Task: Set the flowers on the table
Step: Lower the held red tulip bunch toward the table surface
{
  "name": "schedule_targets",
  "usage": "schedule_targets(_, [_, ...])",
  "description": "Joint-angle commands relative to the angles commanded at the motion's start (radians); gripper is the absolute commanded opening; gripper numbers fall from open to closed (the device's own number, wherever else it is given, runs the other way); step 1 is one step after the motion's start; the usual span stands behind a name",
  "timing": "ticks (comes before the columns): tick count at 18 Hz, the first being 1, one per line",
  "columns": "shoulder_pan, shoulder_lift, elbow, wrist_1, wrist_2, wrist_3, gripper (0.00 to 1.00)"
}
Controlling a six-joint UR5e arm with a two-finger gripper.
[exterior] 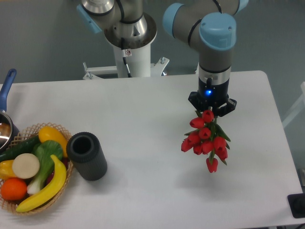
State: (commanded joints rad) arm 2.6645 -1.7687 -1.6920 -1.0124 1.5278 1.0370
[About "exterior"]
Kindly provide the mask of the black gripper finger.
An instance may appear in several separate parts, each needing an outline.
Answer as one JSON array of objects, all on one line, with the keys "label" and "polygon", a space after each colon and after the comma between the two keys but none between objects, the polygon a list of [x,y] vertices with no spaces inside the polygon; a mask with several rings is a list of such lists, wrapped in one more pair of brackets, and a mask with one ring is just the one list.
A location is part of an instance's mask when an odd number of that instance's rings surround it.
[{"label": "black gripper finger", "polygon": [[219,107],[216,110],[216,116],[223,117],[230,112],[234,111],[237,105],[237,101],[231,98],[228,98],[224,106]]},{"label": "black gripper finger", "polygon": [[198,92],[191,92],[188,101],[199,112],[203,112],[207,109],[206,100],[202,98]]}]

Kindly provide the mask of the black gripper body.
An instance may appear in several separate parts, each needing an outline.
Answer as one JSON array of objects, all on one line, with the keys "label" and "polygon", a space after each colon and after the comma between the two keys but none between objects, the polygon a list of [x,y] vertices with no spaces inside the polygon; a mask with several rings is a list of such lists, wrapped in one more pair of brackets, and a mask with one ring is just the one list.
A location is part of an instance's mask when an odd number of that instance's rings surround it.
[{"label": "black gripper body", "polygon": [[206,100],[207,109],[211,107],[212,111],[216,112],[216,110],[225,104],[229,98],[228,86],[229,80],[222,84],[213,85],[212,80],[210,79],[208,79],[208,83],[199,79],[197,92]]}]

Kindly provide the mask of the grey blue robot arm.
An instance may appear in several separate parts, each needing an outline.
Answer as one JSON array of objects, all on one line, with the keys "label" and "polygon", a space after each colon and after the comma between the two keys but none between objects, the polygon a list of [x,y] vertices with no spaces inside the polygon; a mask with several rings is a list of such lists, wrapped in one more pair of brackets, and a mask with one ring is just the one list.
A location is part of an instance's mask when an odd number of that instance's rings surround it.
[{"label": "grey blue robot arm", "polygon": [[[174,3],[163,15],[164,30],[199,53],[199,86],[188,98],[197,111],[210,109],[215,116],[222,117],[236,107],[236,100],[228,95],[236,43],[234,15],[247,3],[245,0],[199,0],[190,6]],[[144,12],[141,0],[83,0],[77,12],[92,32],[103,32],[112,45],[120,78],[151,76],[150,45],[157,27]]]}]

